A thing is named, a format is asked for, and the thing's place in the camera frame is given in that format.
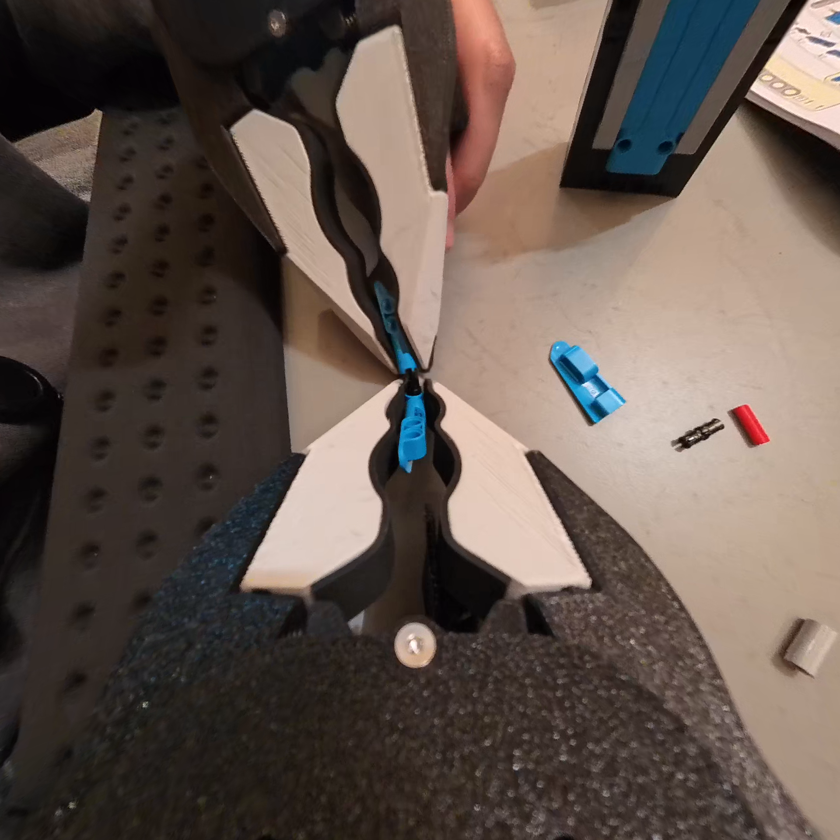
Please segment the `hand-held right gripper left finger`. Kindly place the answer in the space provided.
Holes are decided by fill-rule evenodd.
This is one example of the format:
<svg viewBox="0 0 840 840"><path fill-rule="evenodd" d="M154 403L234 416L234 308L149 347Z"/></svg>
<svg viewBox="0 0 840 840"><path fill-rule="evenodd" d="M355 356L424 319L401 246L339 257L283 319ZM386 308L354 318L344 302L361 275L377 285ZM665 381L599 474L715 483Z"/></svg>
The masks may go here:
<svg viewBox="0 0 840 840"><path fill-rule="evenodd" d="M392 443L394 381L313 441L257 547L240 588L330 602L360 614L385 591L393 535L386 478L372 469L377 445Z"/></svg>

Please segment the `grey bush brick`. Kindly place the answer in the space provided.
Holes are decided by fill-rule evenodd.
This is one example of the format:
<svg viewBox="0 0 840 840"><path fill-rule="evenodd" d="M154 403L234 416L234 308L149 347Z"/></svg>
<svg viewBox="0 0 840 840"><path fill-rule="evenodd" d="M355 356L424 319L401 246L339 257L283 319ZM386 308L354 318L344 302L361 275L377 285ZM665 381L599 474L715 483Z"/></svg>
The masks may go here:
<svg viewBox="0 0 840 840"><path fill-rule="evenodd" d="M838 639L838 631L812 618L799 620L781 658L785 665L815 678Z"/></svg>

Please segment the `person's left hand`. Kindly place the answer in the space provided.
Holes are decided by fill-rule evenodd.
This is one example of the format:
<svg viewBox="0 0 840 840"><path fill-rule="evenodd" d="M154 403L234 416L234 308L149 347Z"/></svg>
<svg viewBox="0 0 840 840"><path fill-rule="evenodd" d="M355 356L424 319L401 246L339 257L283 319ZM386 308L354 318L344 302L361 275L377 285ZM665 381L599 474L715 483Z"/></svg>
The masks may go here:
<svg viewBox="0 0 840 840"><path fill-rule="evenodd" d="M447 160L447 249L455 242L457 215L473 202L487 178L516 73L516 60L495 4L453 1L451 6L467 123Z"/></svg>

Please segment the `black perforated panel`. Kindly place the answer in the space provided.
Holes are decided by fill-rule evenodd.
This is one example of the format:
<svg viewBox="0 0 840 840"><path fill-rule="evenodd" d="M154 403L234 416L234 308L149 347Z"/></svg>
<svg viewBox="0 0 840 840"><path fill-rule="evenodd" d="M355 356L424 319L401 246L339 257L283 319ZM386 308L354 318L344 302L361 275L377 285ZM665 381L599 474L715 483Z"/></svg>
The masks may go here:
<svg viewBox="0 0 840 840"><path fill-rule="evenodd" d="M35 807L163 579L291 451L280 258L180 108L101 121L13 814Z"/></svg>

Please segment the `person's left forearm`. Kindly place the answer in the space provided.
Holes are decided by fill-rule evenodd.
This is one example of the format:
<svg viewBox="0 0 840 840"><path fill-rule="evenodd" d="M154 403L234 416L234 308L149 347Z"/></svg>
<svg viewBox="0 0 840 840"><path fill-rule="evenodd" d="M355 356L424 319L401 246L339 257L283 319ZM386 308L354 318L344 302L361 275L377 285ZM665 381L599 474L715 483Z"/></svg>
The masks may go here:
<svg viewBox="0 0 840 840"><path fill-rule="evenodd" d="M1 133L15 142L97 109L177 101L149 1L2 1Z"/></svg>

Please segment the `red bush brick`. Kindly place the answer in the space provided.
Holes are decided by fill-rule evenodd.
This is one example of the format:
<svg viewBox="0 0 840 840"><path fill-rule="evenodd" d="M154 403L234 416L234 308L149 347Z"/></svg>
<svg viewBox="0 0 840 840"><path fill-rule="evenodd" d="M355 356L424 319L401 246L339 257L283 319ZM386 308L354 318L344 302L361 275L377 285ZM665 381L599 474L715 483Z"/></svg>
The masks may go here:
<svg viewBox="0 0 840 840"><path fill-rule="evenodd" d="M764 429L750 404L744 403L735 406L728 414L737 425L742 438L748 446L758 447L770 442L769 434Z"/></svg>

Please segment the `black blue brick model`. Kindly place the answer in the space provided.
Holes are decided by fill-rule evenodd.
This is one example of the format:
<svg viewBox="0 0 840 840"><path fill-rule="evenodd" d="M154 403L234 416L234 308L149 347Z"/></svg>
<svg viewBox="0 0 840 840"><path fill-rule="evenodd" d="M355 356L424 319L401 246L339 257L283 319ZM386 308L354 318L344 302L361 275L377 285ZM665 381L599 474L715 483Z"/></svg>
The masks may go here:
<svg viewBox="0 0 840 840"><path fill-rule="evenodd" d="M608 2L560 187L677 197L804 5Z"/></svg>

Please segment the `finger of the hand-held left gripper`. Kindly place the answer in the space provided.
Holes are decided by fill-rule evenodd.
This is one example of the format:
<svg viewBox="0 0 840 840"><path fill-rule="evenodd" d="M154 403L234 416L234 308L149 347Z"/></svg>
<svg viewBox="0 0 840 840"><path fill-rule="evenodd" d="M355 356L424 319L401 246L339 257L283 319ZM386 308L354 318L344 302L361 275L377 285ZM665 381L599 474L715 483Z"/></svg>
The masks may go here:
<svg viewBox="0 0 840 840"><path fill-rule="evenodd" d="M230 135L289 260L329 299L365 348L395 371L365 296L364 259L341 225L324 143L306 123L257 109L239 119Z"/></svg>
<svg viewBox="0 0 840 840"><path fill-rule="evenodd" d="M343 137L378 199L381 252L395 273L399 319L428 370L442 301L448 196L432 187L427 172L399 26L357 44L335 105Z"/></svg>

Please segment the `blue grey axle assembly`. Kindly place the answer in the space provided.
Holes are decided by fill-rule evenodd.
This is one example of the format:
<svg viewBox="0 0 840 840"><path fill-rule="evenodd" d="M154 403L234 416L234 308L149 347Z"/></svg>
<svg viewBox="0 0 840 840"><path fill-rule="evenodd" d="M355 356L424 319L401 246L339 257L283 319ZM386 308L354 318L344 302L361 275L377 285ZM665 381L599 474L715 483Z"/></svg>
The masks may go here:
<svg viewBox="0 0 840 840"><path fill-rule="evenodd" d="M424 386L416 371L405 375L405 412L397 442L397 460L402 471L410 474L417 461L427 456L427 414Z"/></svg>

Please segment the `black connector pin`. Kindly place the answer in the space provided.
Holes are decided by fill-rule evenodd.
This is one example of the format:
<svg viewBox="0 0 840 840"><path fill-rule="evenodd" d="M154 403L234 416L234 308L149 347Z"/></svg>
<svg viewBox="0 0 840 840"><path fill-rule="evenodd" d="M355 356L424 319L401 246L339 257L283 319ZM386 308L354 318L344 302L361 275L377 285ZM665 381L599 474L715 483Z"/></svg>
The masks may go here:
<svg viewBox="0 0 840 840"><path fill-rule="evenodd" d="M725 428L725 424L719 418L712 418L705 423L691 428L670 442L671 447L677 452L685 452L688 449L704 443L710 437L718 434Z"/></svg>

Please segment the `grey desk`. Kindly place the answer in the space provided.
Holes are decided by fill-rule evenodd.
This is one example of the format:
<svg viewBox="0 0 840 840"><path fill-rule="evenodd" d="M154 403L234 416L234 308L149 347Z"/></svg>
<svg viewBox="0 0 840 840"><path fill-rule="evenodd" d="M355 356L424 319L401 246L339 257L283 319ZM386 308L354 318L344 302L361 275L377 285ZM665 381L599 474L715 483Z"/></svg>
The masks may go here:
<svg viewBox="0 0 840 840"><path fill-rule="evenodd" d="M458 217L434 371L644 548L765 759L838 838L838 153L744 105L676 199L561 190L604 2L496 2L517 71ZM626 404L591 424L550 363L582 347ZM728 412L750 404L750 447ZM719 418L685 452L670 442Z"/></svg>

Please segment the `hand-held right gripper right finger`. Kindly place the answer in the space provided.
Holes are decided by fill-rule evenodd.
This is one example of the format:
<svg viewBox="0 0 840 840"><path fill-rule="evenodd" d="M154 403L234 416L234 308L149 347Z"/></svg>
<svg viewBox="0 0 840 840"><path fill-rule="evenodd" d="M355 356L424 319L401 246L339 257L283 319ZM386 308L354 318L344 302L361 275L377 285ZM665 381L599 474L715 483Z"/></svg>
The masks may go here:
<svg viewBox="0 0 840 840"><path fill-rule="evenodd" d="M427 384L427 415L444 486L444 591L473 614L504 600L588 592L592 577L532 465L535 452L441 384Z"/></svg>

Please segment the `blue curved brick panel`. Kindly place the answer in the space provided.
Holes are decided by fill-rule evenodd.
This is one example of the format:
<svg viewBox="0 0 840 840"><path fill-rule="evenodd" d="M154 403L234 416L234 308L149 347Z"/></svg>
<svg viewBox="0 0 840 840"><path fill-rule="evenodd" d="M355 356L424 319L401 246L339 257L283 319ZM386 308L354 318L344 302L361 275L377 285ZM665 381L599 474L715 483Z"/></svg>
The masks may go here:
<svg viewBox="0 0 840 840"><path fill-rule="evenodd" d="M549 361L593 425L613 415L625 398L603 377L593 358L577 344L552 344Z"/></svg>
<svg viewBox="0 0 840 840"><path fill-rule="evenodd" d="M417 363L398 318L395 298L380 280L374 282L373 289L381 314L382 325L392 346L398 373L403 376L417 376Z"/></svg>

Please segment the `instruction booklet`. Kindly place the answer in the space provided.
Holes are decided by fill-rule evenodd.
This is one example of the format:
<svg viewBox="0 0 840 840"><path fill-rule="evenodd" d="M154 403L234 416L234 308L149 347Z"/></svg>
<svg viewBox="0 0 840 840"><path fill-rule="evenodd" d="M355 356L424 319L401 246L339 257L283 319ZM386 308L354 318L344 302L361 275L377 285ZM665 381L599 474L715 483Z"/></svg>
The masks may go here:
<svg viewBox="0 0 840 840"><path fill-rule="evenodd" d="M838 1L803 6L747 100L838 150Z"/></svg>

